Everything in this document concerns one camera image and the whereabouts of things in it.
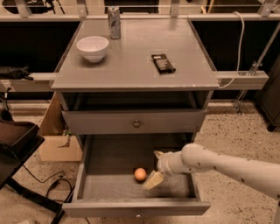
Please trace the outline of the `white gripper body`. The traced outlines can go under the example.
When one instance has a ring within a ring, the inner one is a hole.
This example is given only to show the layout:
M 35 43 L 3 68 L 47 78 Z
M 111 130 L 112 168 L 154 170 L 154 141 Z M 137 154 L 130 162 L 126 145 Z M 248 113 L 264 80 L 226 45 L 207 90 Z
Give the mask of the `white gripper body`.
M 157 159 L 157 170 L 165 177 L 187 173 L 187 167 L 183 163 L 182 153 L 166 152 L 161 158 Z

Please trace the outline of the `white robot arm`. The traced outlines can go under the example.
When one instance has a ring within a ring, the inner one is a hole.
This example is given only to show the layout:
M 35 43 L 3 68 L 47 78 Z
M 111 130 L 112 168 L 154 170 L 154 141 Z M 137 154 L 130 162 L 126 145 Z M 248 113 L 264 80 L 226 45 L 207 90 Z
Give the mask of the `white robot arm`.
M 147 190 L 173 175 L 213 170 L 280 202 L 280 164 L 219 154 L 196 143 L 176 152 L 155 150 L 157 171 L 144 182 Z

